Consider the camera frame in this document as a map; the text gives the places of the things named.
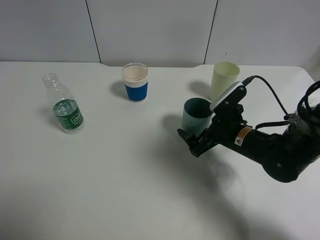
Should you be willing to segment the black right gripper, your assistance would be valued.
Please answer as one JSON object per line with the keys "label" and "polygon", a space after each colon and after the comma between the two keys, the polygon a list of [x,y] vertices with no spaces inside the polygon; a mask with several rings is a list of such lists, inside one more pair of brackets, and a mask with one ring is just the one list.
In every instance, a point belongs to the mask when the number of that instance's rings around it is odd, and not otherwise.
{"label": "black right gripper", "polygon": [[190,152],[195,157],[201,156],[216,145],[223,145],[231,150],[247,150],[246,146],[235,144],[238,133],[246,123],[243,120],[243,106],[239,104],[246,96],[244,86],[238,87],[214,110],[215,116],[208,129],[204,129],[199,136],[178,128],[178,135],[186,142]]}

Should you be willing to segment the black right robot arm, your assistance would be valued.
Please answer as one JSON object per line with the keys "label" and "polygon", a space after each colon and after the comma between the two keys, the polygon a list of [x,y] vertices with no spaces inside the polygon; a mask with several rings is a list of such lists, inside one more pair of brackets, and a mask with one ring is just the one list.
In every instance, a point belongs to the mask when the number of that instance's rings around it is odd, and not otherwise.
{"label": "black right robot arm", "polygon": [[284,123],[283,134],[267,134],[246,125],[239,103],[247,90],[238,82],[216,102],[211,125],[199,136],[178,129],[190,152],[199,157],[211,148],[222,145],[262,165],[273,179],[289,183],[320,156],[320,106],[307,106],[301,100],[297,111]]}

